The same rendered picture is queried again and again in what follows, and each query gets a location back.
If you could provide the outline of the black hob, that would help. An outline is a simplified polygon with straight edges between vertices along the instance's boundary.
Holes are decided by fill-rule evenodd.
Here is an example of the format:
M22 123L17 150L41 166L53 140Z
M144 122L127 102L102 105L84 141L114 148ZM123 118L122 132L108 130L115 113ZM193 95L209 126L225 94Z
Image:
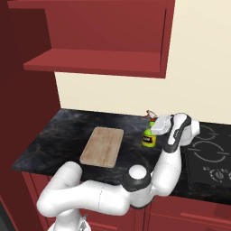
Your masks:
M192 182L231 188L231 125L200 123L186 151Z

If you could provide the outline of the wooden cutting board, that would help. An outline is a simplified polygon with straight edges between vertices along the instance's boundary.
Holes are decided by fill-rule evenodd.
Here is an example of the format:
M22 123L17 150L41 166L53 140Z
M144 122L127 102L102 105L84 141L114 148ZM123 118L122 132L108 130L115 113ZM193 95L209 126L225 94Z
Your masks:
M123 129L95 127L79 161L90 166L114 168L123 136Z

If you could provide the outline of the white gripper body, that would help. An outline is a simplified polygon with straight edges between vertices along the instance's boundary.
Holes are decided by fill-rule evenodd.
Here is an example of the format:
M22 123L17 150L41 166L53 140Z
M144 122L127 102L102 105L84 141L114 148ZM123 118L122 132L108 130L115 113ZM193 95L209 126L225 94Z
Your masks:
M151 119L151 133L154 135L167 134L171 128L172 115L160 115Z

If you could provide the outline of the tall red cabinet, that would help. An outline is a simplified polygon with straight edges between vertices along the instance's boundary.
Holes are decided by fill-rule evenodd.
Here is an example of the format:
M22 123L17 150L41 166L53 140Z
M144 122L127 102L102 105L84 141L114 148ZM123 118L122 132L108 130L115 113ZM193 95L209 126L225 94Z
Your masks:
M0 0L0 201L16 231L43 231L14 161L60 109L54 74L23 64L51 48L45 11Z

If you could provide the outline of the red open wall cabinet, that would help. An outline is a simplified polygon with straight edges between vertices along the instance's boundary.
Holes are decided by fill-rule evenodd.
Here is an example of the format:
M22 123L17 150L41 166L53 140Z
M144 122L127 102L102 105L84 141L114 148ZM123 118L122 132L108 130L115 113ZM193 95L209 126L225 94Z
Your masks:
M176 0L9 0L31 29L26 70L163 79Z

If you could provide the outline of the yellow-green spray bottle red trigger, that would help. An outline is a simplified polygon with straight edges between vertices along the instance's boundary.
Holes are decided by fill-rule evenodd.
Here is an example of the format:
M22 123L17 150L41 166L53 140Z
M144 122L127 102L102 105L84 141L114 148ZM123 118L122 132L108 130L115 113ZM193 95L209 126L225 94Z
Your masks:
M156 135L152 133L151 128L156 121L157 115L151 110L147 110L146 113L146 117L149 118L149 127L143 131L142 145L153 148L156 145Z

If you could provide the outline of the red drawer front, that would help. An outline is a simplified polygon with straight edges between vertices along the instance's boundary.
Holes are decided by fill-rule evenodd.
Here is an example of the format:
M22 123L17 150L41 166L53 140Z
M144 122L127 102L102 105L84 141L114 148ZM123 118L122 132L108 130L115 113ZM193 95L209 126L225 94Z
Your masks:
M146 231L231 231L231 206L180 197L155 197Z

